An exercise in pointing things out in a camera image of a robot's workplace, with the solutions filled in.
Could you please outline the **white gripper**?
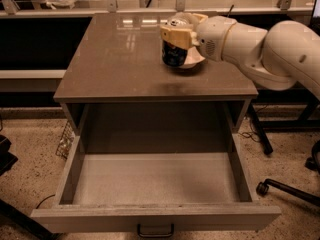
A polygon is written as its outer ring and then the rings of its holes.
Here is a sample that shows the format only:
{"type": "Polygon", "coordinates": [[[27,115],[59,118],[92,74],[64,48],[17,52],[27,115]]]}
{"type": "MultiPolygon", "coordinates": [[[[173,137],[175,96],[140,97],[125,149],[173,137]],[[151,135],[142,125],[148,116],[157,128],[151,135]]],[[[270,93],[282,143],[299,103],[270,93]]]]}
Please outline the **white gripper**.
{"type": "Polygon", "coordinates": [[[164,41],[184,50],[196,46],[204,58],[221,61],[226,37],[237,21],[223,16],[208,18],[204,14],[178,12],[169,18],[169,24],[160,27],[164,41]],[[195,32],[191,28],[174,27],[186,25],[195,27],[195,32]]]}

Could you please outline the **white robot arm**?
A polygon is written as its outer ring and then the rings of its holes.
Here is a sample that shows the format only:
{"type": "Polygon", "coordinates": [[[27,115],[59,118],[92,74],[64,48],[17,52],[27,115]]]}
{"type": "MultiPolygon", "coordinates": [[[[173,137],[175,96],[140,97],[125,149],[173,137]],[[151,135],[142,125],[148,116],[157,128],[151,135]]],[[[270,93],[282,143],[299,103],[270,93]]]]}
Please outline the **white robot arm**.
{"type": "Polygon", "coordinates": [[[195,48],[206,59],[235,65],[264,88],[300,83],[320,99],[320,36],[299,22],[265,30],[224,16],[177,13],[160,26],[160,35],[172,48],[195,48]]]}

